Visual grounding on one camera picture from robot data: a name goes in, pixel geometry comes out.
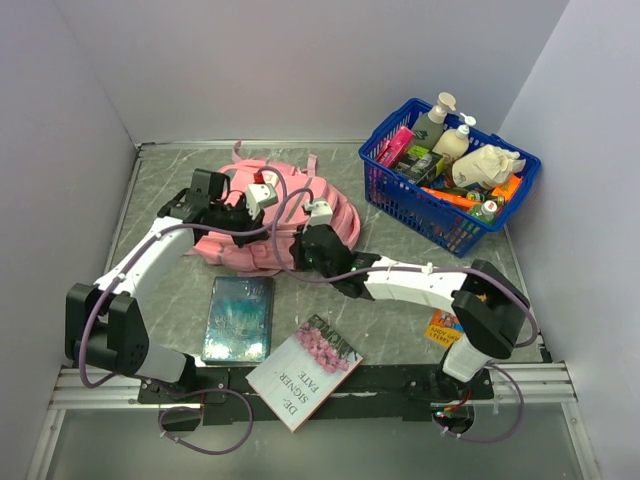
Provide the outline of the pink school backpack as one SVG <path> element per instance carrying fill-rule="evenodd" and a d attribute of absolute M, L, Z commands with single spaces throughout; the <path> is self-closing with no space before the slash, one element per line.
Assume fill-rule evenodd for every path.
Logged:
<path fill-rule="evenodd" d="M 238 246 L 231 236 L 210 232 L 205 234 L 189 251 L 208 264 L 230 268 L 244 276 L 274 275 L 287 267 L 302 271 L 303 254 L 300 252 L 301 237 L 331 228 L 338 243 L 351 250 L 360 235 L 361 222 L 355 206 L 328 180 L 317 173 L 317 156 L 310 154 L 302 167 L 281 161 L 270 161 L 264 157 L 243 158 L 239 155 L 240 142 L 232 149 L 232 162 L 219 169 L 230 176 L 231 195 L 225 201 L 233 206 L 251 184 L 259 169 L 268 166 L 263 178 L 275 185 L 278 198 L 300 188 L 307 188 L 313 195 L 301 193 L 293 197 L 277 216 L 279 206 L 265 210 L 266 223 L 277 222 L 273 240 L 257 240 Z"/>

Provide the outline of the white book pink flowers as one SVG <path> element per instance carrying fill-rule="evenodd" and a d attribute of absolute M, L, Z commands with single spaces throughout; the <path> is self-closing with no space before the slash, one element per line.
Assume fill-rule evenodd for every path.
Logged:
<path fill-rule="evenodd" d="M 333 327 L 313 315 L 246 379 L 294 433 L 362 361 L 362 355 Z"/>

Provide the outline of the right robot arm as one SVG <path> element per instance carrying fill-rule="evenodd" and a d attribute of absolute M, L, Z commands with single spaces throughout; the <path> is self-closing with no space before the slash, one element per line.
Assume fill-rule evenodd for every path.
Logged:
<path fill-rule="evenodd" d="M 462 335 L 436 375 L 438 390 L 448 398 L 462 396 L 490 361 L 508 359 L 535 340 L 518 341 L 525 322 L 537 331 L 530 303 L 488 261 L 447 268 L 402 263 L 350 250 L 329 225 L 297 233 L 292 254 L 302 269 L 319 274 L 316 283 L 329 283 L 346 297 L 408 302 L 453 315 Z"/>

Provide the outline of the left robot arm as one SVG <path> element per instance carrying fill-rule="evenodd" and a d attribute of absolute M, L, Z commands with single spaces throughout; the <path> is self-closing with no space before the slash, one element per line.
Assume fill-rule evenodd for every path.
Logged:
<path fill-rule="evenodd" d="M 162 383 L 177 402 L 198 387 L 193 356 L 150 340 L 141 305 L 161 278 L 208 233 L 240 245 L 267 236 L 265 211 L 278 201 L 275 187 L 256 173 L 235 203 L 228 175 L 197 169 L 189 187 L 158 211 L 143 239 L 112 270 L 91 284 L 77 283 L 65 300 L 65 355 L 79 369 L 83 385 L 90 366 L 116 375 Z"/>

